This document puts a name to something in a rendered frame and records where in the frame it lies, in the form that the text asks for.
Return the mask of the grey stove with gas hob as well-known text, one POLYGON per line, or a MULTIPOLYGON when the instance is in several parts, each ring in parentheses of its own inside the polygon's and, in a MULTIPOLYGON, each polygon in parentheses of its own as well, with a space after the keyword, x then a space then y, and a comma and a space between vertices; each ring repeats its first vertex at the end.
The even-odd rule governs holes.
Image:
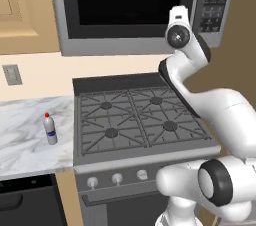
POLYGON ((80 193, 155 181, 159 169, 210 159, 221 150, 156 73, 79 78, 74 88, 73 165, 83 222, 92 214, 80 193), (141 181, 137 172, 145 170, 141 181), (112 176, 120 173, 116 185, 112 176), (87 186, 98 179, 95 189, 87 186))

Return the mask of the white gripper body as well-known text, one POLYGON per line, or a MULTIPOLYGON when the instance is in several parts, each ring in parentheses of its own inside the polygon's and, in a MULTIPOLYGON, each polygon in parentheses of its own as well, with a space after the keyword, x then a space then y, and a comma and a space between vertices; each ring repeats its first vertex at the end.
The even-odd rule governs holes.
POLYGON ((181 5, 181 6, 174 6, 170 12, 174 15, 181 15, 181 14, 187 14, 188 13, 188 9, 181 5))

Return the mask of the white bottle with red cap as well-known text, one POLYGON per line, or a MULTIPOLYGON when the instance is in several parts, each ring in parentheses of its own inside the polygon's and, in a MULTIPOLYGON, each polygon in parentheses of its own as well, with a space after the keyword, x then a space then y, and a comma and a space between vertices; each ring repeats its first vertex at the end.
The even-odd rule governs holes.
POLYGON ((43 125, 45 128, 48 143, 50 145, 55 145, 58 142, 55 123, 53 118, 50 116, 48 112, 44 114, 43 125))

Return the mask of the white stove knob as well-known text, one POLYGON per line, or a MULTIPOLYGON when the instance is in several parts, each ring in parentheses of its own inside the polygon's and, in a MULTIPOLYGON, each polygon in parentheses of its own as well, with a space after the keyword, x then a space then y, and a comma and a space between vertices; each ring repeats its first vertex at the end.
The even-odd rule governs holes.
POLYGON ((95 189, 98 185, 98 179, 96 177, 90 177, 87 180, 87 186, 90 187, 91 189, 95 189))
POLYGON ((112 176, 112 182, 119 185, 123 181, 123 176, 120 173, 116 173, 112 176))
POLYGON ((145 170, 139 170, 137 172, 137 178, 141 181, 147 180, 148 179, 147 172, 145 170))

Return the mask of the grey wall socket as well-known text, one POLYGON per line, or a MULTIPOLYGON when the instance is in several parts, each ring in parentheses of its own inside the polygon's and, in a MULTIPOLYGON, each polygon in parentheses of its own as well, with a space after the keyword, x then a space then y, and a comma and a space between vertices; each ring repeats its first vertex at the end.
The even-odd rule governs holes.
POLYGON ((3 65, 3 71, 9 86, 22 84, 22 79, 17 64, 3 65))

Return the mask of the beige cupboard door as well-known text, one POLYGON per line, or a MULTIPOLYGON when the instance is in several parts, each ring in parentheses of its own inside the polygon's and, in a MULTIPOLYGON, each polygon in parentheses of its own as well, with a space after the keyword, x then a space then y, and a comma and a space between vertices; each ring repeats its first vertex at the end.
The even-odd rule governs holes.
POLYGON ((53 0, 0 0, 0 55, 58 50, 53 0))

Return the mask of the dark oven door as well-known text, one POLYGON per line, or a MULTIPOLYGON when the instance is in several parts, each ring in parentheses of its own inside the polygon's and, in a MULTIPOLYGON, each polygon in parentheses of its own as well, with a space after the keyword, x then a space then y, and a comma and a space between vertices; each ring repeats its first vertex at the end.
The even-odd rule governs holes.
POLYGON ((167 197, 155 193, 108 201, 93 206, 85 226, 155 226, 167 204, 167 197))

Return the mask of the black dishwasher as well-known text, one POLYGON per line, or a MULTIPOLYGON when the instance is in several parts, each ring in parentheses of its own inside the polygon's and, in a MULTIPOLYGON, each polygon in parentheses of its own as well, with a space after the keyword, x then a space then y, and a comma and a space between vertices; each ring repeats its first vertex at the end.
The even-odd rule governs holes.
POLYGON ((0 226, 67 226, 55 175, 0 181, 0 226))

